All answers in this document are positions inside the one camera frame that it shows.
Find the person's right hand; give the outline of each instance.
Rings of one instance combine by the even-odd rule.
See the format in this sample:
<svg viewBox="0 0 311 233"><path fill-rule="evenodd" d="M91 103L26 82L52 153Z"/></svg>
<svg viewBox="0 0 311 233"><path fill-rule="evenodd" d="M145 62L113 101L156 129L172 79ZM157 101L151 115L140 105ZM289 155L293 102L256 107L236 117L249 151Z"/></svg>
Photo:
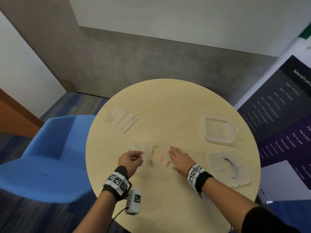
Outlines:
<svg viewBox="0 0 311 233"><path fill-rule="evenodd" d="M187 178L188 171L196 162L187 154L181 152L179 148L170 147L169 156L176 165L177 172Z"/></svg>

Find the gray concrete wall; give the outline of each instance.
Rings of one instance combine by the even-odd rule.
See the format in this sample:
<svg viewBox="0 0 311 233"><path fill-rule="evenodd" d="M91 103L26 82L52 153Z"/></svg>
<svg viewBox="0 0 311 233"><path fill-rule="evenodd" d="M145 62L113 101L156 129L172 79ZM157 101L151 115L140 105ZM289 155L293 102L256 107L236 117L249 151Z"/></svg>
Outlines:
<svg viewBox="0 0 311 233"><path fill-rule="evenodd" d="M234 105L275 57L79 27L68 0L0 0L0 9L53 74L111 98L154 78L202 85Z"/></svg>

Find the wooden table top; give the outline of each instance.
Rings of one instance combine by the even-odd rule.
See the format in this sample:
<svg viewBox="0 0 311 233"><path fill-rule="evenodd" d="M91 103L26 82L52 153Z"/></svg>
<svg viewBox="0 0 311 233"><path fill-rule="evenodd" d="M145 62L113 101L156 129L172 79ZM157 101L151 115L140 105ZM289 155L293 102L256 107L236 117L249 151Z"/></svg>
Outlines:
<svg viewBox="0 0 311 233"><path fill-rule="evenodd" d="M139 119L124 133L104 120L116 105ZM204 114L228 116L238 127L236 141L219 145L204 140ZM86 144L86 168L92 188L99 196L105 179L114 171L118 158L132 142L145 142L155 148L145 173L136 173L132 188L142 191L141 211L130 216L122 212L117 218L132 233L145 232L223 232L230 229L213 203L205 203L189 186L187 180L172 170L170 145L187 152L208 171L206 154L235 150L246 167L250 184L236 190L255 200L260 181L260 160L257 145L239 113L214 92L194 83L176 79L154 79L129 86L113 96L99 111L91 126ZM113 217L126 200L117 203Z"/></svg>

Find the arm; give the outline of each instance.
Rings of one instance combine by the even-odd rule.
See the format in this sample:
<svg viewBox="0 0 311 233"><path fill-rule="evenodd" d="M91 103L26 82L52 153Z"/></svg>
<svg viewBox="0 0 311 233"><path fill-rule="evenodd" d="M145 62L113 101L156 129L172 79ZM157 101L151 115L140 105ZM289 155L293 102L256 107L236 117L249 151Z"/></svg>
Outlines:
<svg viewBox="0 0 311 233"><path fill-rule="evenodd" d="M142 164L141 154L141 151L130 151L122 154L119 158L118 167L125 166L129 178L134 175L137 168ZM107 190L103 191L73 233L107 232L116 202L111 192Z"/></svg>
<svg viewBox="0 0 311 233"><path fill-rule="evenodd" d="M180 149L169 150L177 171L187 178L188 171L196 162ZM289 227L268 210L258 207L250 199L227 187L213 177L209 177L202 186L202 191L210 198L225 219L237 232L299 232Z"/></svg>

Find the hand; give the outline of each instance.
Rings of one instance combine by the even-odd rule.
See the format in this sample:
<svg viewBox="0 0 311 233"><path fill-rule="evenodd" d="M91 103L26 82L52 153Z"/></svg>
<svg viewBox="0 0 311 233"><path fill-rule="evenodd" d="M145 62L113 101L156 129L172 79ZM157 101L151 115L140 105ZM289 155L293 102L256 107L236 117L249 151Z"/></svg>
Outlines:
<svg viewBox="0 0 311 233"><path fill-rule="evenodd" d="M169 156L176 165L177 172L182 176L188 176L189 169L196 165L196 162L187 154L180 151L180 149L174 149L173 146L170 147Z"/></svg>
<svg viewBox="0 0 311 233"><path fill-rule="evenodd" d="M137 168L142 165L142 151L129 151L122 154L119 157L118 167L125 166L127 169L128 178L134 175Z"/></svg>

